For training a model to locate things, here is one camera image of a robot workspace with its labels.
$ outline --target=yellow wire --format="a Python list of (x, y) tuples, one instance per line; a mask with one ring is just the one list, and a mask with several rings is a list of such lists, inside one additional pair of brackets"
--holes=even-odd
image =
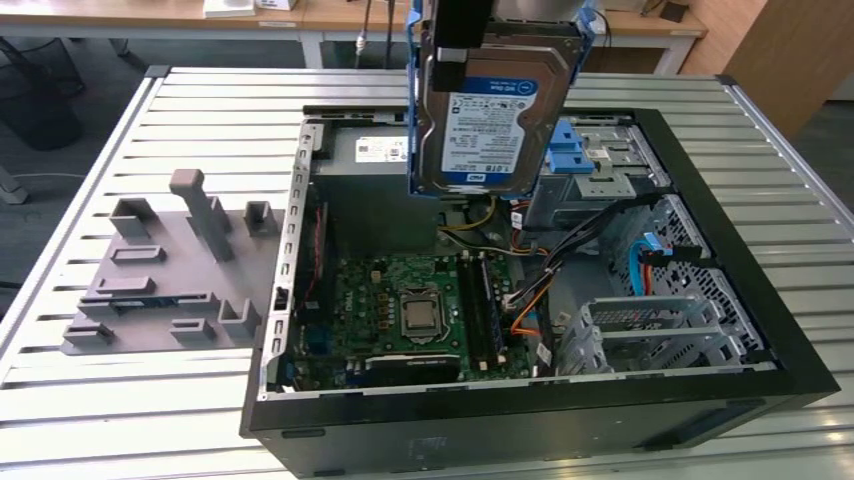
[(541, 288), (541, 290), (536, 293), (536, 295), (533, 296), (533, 298), (528, 302), (526, 306), (524, 307), (524, 310), (521, 310), (521, 313), (516, 317), (516, 320), (512, 322), (512, 326), (509, 327), (509, 333), (510, 334), (512, 333), (522, 333), (522, 334), (526, 334), (526, 335), (536, 335), (533, 330), (528, 330), (526, 328), (517, 328), (517, 326), (521, 325), (521, 319), (524, 318), (524, 316), (528, 314), (528, 312), (533, 308), (533, 305), (536, 305), (536, 302), (538, 302), (538, 299), (542, 298), (542, 295), (545, 294), (545, 290), (548, 290), (548, 287), (551, 287), (551, 283), (553, 281), (555, 281), (555, 278), (551, 277), (551, 280), (548, 280), (548, 283)]
[(478, 227), (480, 225), (482, 225), (485, 222), (489, 221), (489, 218), (492, 218), (492, 214), (494, 213), (494, 197), (489, 197), (489, 209), (485, 212), (485, 216), (477, 220), (473, 223), (468, 223), (465, 225), (445, 225), (442, 227), (438, 227), (438, 230), (441, 231), (450, 231), (454, 232), (457, 230), (470, 230), (472, 228)]

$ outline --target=blue plastic latch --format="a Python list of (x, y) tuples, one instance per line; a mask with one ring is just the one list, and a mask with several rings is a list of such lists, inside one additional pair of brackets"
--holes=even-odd
[(545, 159), (551, 173), (592, 173), (596, 169), (581, 148), (584, 139), (568, 121), (560, 120), (551, 134)]

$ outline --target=ram slot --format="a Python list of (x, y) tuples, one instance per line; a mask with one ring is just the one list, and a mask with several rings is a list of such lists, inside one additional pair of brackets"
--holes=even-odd
[(456, 262), (458, 301), (468, 343), (468, 362), (472, 370), (488, 370), (497, 363), (497, 351), (492, 337), (492, 322), (486, 301), (488, 283), (482, 276), (482, 261), (461, 258)]

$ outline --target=hard drive label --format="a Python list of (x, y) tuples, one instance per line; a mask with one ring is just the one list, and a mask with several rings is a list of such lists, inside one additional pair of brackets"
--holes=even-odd
[(449, 94), (441, 171), (454, 183), (497, 182), (514, 171), (524, 139), (518, 116), (536, 90), (533, 80), (468, 77), (462, 91)]

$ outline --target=white sticker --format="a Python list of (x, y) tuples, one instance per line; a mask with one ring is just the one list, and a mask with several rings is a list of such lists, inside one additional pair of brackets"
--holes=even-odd
[(296, 28), (296, 23), (293, 22), (257, 22), (258, 27), (268, 28)]
[(509, 212), (509, 224), (512, 226), (512, 228), (514, 228), (516, 230), (521, 230), (521, 213), (518, 212)]
[(356, 163), (393, 163), (408, 160), (406, 137), (360, 137)]
[(591, 148), (587, 150), (587, 158), (609, 158), (607, 149)]
[[(509, 174), (524, 140), (518, 117), (533, 105), (536, 83), (486, 77), (469, 80), (466, 92), (448, 95), (441, 171)], [(468, 182), (482, 181), (465, 178)]]
[(541, 343), (536, 346), (536, 356), (551, 367), (551, 350)]

